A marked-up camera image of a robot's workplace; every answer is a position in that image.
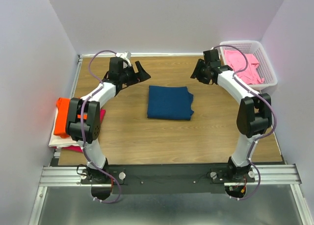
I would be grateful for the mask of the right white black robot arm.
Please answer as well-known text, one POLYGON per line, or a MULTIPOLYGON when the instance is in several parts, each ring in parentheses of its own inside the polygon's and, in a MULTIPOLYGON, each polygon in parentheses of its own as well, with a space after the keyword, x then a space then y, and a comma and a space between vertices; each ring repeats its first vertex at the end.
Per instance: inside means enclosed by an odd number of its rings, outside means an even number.
POLYGON ((256 145, 272 126, 271 97, 253 90, 230 66, 222 65, 217 48, 203 52, 191 78, 204 84, 219 85, 239 104, 236 119, 239 139, 226 169, 221 173, 224 178, 236 182, 249 173, 256 145))

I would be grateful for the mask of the navy blue printed t-shirt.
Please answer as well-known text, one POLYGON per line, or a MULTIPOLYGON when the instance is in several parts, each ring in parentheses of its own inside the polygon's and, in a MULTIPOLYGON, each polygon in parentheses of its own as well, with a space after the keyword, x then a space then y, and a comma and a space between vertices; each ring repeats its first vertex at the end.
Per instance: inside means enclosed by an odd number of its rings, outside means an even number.
POLYGON ((184 87, 149 86, 147 118, 190 121, 194 96, 184 87))

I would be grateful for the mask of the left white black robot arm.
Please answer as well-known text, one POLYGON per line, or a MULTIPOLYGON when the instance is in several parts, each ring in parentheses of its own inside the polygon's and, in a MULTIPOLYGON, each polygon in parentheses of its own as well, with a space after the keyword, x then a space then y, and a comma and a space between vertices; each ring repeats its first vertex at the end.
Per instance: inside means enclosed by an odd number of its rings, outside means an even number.
POLYGON ((79 144, 85 158, 87 170, 97 183, 104 183, 108 177, 107 158, 102 153, 98 140, 101 130, 101 108, 110 99, 131 86, 144 82, 151 76, 144 70, 139 61, 135 61, 137 72, 127 59, 112 57, 109 70, 98 86, 81 98, 71 98, 67 110, 65 130, 72 140, 79 144))

